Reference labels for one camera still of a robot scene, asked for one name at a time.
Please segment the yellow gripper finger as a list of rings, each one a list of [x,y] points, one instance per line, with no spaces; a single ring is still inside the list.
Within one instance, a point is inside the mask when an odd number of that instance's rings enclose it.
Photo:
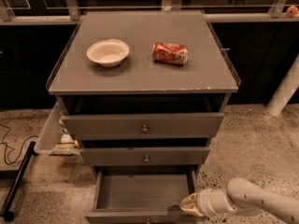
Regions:
[[[203,217],[205,215],[197,206],[197,193],[196,192],[194,192],[193,194],[184,198],[180,202],[179,207],[183,212],[185,212],[189,215],[195,216],[195,217]]]

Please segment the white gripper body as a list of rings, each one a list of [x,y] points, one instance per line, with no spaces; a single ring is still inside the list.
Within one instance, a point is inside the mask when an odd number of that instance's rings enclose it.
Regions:
[[[199,211],[206,217],[236,213],[235,203],[228,196],[226,188],[199,191],[196,204]]]

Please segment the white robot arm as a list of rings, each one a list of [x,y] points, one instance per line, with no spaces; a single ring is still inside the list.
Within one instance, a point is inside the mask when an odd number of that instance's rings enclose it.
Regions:
[[[229,105],[183,208],[202,224],[298,224],[299,115],[294,62],[268,105]]]

